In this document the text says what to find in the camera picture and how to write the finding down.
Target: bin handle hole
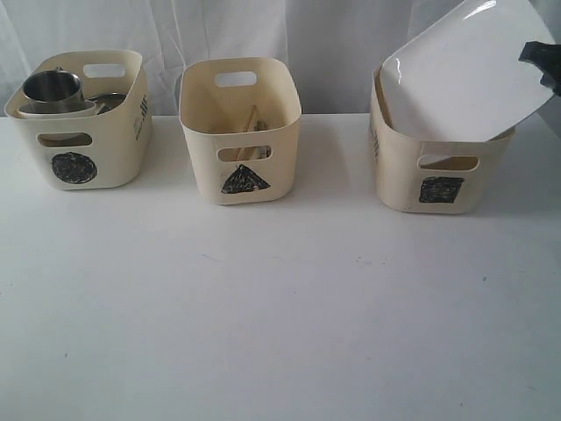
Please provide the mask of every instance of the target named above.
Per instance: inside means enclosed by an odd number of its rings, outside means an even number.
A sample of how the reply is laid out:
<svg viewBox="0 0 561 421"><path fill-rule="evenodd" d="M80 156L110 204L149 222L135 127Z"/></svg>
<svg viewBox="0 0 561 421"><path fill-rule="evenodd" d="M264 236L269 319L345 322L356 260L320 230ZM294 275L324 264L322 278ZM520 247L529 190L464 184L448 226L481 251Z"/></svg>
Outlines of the bin handle hole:
<svg viewBox="0 0 561 421"><path fill-rule="evenodd" d="M228 147L218 151L222 162L241 162L266 160L273 154L270 146Z"/></svg>
<svg viewBox="0 0 561 421"><path fill-rule="evenodd" d="M44 147L72 147L89 146L92 144L91 136L87 133L45 133L37 137Z"/></svg>
<svg viewBox="0 0 561 421"><path fill-rule="evenodd" d="M123 77L126 72L122 64L87 64L84 66L84 74L90 79L97 77Z"/></svg>
<svg viewBox="0 0 561 421"><path fill-rule="evenodd" d="M477 156L423 155L417 165L420 169L435 171L473 171L479 166Z"/></svg>
<svg viewBox="0 0 561 421"><path fill-rule="evenodd" d="M218 88L252 86L257 83L257 74L255 72L219 73L215 76L214 83Z"/></svg>

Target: black circle label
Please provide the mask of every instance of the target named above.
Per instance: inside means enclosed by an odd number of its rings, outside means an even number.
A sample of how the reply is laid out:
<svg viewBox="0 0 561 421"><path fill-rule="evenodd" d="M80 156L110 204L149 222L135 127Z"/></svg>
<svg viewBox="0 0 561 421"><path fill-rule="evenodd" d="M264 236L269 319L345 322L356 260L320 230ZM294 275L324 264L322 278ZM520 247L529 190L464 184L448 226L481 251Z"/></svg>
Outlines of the black circle label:
<svg viewBox="0 0 561 421"><path fill-rule="evenodd" d="M97 175L96 164L87 156L68 152L56 155L51 160L54 174L63 182L83 184L91 182Z"/></svg>

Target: black triangle label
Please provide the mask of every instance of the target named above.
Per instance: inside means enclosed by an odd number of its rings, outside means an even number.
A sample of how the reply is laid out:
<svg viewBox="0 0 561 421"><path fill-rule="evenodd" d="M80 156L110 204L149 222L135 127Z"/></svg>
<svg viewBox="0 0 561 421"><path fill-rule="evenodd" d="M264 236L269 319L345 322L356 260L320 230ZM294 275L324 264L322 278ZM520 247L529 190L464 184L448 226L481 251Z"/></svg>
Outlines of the black triangle label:
<svg viewBox="0 0 561 421"><path fill-rule="evenodd" d="M225 195L236 195L238 193L251 193L252 191L264 190L271 187L268 182L263 180L254 171L245 165L240 165L232 173L222 187Z"/></svg>

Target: plastic bin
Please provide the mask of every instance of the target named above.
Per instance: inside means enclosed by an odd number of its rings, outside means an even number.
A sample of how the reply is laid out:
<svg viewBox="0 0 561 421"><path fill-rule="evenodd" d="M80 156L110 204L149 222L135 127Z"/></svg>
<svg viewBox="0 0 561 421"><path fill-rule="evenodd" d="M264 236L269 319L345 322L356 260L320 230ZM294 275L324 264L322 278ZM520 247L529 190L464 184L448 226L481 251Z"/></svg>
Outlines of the plastic bin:
<svg viewBox="0 0 561 421"><path fill-rule="evenodd" d="M117 64L119 77L87 77L84 66ZM18 109L26 99L21 88L5 106L29 146L44 178L57 189L116 187L139 172L152 130L142 56L133 51L65 53L44 61L33 73L62 67L82 79L84 97L125 93L115 109L83 118L25 119Z"/></svg>
<svg viewBox="0 0 561 421"><path fill-rule="evenodd" d="M220 77L238 75L252 75L253 81L217 84ZM253 107L259 109L268 130L242 132ZM217 204L285 196L295 178L301 115L296 87L280 61L227 59L187 68L181 83L180 116L201 195ZM266 158L221 158L237 148L258 146L268 146Z"/></svg>
<svg viewBox="0 0 561 421"><path fill-rule="evenodd" d="M488 142L412 139L391 126L380 72L373 75L371 139L376 193L388 207L416 213L460 214L481 200L489 178L515 134Z"/></svg>

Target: white fabric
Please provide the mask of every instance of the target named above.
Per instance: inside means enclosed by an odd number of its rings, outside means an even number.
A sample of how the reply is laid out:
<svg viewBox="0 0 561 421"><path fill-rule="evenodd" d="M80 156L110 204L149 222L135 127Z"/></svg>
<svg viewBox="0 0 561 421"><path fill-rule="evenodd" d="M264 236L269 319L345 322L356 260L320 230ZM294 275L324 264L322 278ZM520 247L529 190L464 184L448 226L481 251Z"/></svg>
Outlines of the white fabric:
<svg viewBox="0 0 561 421"><path fill-rule="evenodd" d="M155 114L177 112L183 67L208 58L288 63L304 112L366 112L370 74L460 0L0 0L0 103L47 57L130 48ZM533 0L561 39L561 2Z"/></svg>

